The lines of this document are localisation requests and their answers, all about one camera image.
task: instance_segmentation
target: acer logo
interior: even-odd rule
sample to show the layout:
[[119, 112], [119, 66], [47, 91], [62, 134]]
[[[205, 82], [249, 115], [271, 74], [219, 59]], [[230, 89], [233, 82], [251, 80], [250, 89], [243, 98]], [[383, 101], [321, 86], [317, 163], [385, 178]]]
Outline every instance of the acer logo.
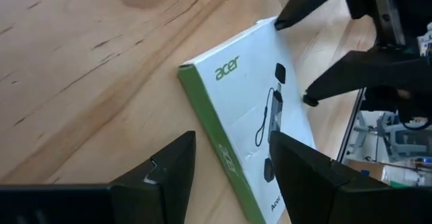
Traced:
[[277, 199], [275, 201], [275, 204], [271, 205], [271, 211], [273, 211], [276, 208], [276, 206], [279, 203], [279, 201], [281, 201], [281, 196], [280, 195], [277, 197]]
[[230, 62], [216, 69], [216, 80], [222, 79], [224, 76], [237, 69], [237, 59], [239, 57], [240, 56], [237, 56], [235, 59], [232, 59]]
[[234, 172], [238, 177], [236, 167], [234, 167], [234, 162], [232, 161], [232, 159], [230, 157], [230, 153], [228, 152], [228, 149], [223, 147], [222, 145], [219, 145], [219, 149], [221, 150], [223, 158], [225, 159], [225, 162], [227, 163], [228, 169], [230, 171]]

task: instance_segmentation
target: white box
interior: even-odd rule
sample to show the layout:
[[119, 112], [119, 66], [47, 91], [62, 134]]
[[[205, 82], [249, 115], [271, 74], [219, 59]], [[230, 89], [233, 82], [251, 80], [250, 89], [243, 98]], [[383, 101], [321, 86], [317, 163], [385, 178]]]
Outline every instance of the white box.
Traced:
[[257, 22], [179, 71], [251, 223], [277, 223], [285, 209], [271, 174], [269, 132], [315, 148], [290, 53], [274, 21]]

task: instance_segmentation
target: product image on box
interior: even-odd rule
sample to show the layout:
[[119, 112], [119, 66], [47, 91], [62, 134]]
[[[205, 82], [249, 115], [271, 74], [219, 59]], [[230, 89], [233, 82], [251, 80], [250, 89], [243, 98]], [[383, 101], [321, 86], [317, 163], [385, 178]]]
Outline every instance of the product image on box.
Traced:
[[[277, 78], [277, 88], [276, 90], [272, 87], [269, 89], [269, 92], [267, 94], [267, 103], [264, 108], [264, 119], [263, 124], [258, 129], [258, 131], [255, 134], [255, 145], [259, 147], [263, 142], [263, 136], [264, 136], [264, 130], [265, 130], [265, 121], [267, 119], [267, 111], [268, 111], [268, 104], [269, 104], [269, 98], [270, 93], [273, 92], [273, 98], [271, 100], [271, 111], [270, 111], [270, 122], [269, 122], [269, 139], [268, 142], [270, 142], [270, 135], [272, 131], [280, 132], [281, 129], [281, 118], [282, 118], [282, 106], [283, 106], [283, 99], [282, 99], [282, 93], [281, 93], [281, 87], [282, 84], [285, 84], [285, 76], [286, 76], [286, 69], [285, 67], [277, 63], [276, 64], [276, 72], [275, 77]], [[264, 179], [267, 181], [267, 183], [273, 181], [275, 179], [275, 172], [273, 170], [273, 164], [271, 163], [271, 157], [269, 156], [264, 161]]]

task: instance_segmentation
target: green box edge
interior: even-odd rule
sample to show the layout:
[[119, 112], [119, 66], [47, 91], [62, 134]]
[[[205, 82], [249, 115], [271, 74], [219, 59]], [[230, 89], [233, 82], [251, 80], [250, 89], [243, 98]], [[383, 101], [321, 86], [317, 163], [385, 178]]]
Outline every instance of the green box edge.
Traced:
[[[211, 144], [213, 145], [213, 148], [216, 151], [234, 190], [236, 191], [247, 219], [254, 224], [265, 224], [264, 216], [261, 213], [252, 189], [246, 181], [246, 177], [243, 174], [243, 169], [240, 166], [237, 155], [223, 130], [222, 124], [216, 114], [213, 104], [211, 103], [196, 66], [194, 64], [181, 65], [178, 72], [178, 78], [182, 82], [189, 101], [209, 136]], [[236, 170], [238, 175], [230, 170], [216, 142], [227, 149], [234, 167], [240, 169], [240, 171]]]

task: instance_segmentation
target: wooden table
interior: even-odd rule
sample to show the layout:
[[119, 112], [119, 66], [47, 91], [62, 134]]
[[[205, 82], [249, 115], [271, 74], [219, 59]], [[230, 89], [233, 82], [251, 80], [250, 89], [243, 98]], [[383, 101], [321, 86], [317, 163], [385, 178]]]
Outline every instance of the wooden table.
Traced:
[[[247, 223], [177, 66], [276, 16], [287, 0], [0, 0], [0, 183], [97, 183], [196, 130], [187, 223]], [[283, 31], [304, 90], [374, 28], [330, 0]], [[309, 109], [336, 157], [356, 93]], [[280, 223], [288, 223], [284, 214]]]

